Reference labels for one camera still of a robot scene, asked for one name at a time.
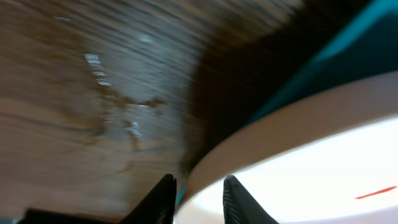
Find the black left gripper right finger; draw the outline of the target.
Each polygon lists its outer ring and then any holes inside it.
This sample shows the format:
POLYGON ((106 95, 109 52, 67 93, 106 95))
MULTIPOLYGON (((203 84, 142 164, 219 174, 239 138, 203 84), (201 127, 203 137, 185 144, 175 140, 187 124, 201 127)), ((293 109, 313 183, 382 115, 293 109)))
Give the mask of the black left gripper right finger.
POLYGON ((233 175, 223 182, 223 214, 225 224, 279 224, 233 175))

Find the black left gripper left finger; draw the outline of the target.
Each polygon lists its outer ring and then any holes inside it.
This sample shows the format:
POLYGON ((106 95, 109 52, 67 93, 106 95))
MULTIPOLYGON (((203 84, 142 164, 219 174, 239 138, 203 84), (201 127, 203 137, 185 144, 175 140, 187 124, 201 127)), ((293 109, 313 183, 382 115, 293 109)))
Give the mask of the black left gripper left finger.
POLYGON ((177 180, 165 174, 120 224, 172 224, 177 196, 177 180))

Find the pinkish white plate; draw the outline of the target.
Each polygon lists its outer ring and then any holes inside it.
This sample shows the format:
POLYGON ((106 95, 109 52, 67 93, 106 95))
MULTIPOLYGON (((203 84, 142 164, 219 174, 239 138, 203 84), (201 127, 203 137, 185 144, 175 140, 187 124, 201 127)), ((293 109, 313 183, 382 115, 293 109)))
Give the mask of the pinkish white plate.
POLYGON ((300 100, 224 140, 191 172, 175 223, 223 223, 228 175, 279 223, 396 223, 397 73, 300 100))

